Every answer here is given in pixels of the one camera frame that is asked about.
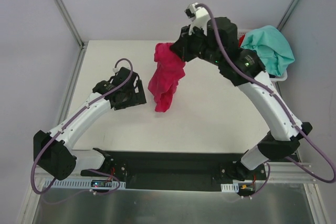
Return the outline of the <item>teal t shirt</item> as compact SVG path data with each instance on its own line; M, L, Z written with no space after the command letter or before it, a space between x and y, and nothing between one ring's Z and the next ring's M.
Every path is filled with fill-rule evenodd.
M281 76L295 62L288 41L276 27L267 25L245 35L246 44L243 49L255 51L269 74Z

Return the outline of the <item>magenta t shirt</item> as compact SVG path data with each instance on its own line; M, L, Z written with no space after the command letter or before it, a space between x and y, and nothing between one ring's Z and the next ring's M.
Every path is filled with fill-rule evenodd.
M156 70L149 81L148 90L153 95L155 112L166 112L173 101L179 81L185 76L185 63L170 50L169 42L155 46Z

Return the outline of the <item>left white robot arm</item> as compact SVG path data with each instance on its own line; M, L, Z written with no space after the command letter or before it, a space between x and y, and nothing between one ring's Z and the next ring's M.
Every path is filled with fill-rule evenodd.
M139 75L120 68L109 80L97 83L82 107L69 118L47 133L40 130L34 135L34 160L57 180L66 179L74 171L90 175L91 169L99 176L111 174L112 158L107 152L97 147L75 151L73 147L106 112L142 104L146 104L146 98Z

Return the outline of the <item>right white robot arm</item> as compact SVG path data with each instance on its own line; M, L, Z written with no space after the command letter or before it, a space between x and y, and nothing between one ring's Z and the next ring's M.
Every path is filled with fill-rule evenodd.
M215 37L215 28L207 21L205 28L181 28L178 40L170 46L183 62L200 58L216 65L220 74L243 92L259 111L269 127L266 136L246 151L235 163L225 167L226 175L236 180L250 178L255 169L268 160L283 159L292 155L300 146L302 134L309 134L312 125L294 118L290 121L282 107L282 99L273 86L264 64L257 53L239 46L237 26L226 17L215 19L225 52L242 73L263 84L262 87L240 76L226 61Z

